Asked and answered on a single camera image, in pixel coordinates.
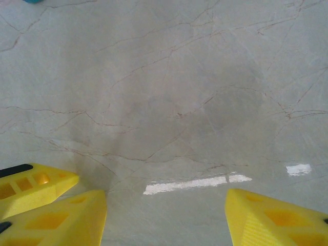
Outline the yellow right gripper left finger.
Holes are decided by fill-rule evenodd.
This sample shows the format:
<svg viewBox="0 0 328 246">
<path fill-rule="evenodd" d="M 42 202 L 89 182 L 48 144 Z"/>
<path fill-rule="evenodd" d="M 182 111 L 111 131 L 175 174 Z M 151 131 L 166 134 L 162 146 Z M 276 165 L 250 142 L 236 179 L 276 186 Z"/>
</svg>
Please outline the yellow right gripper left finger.
<svg viewBox="0 0 328 246">
<path fill-rule="evenodd" d="M 92 190 L 1 221 L 1 245 L 100 245 L 106 195 Z"/>
</svg>

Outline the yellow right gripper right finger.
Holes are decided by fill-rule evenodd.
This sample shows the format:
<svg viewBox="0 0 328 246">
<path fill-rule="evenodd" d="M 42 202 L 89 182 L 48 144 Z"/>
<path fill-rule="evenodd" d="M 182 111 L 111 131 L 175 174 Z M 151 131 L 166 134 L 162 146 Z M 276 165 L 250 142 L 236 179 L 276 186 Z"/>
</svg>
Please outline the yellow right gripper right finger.
<svg viewBox="0 0 328 246">
<path fill-rule="evenodd" d="M 229 189 L 233 245 L 327 245 L 327 214 L 242 189 Z"/>
</svg>

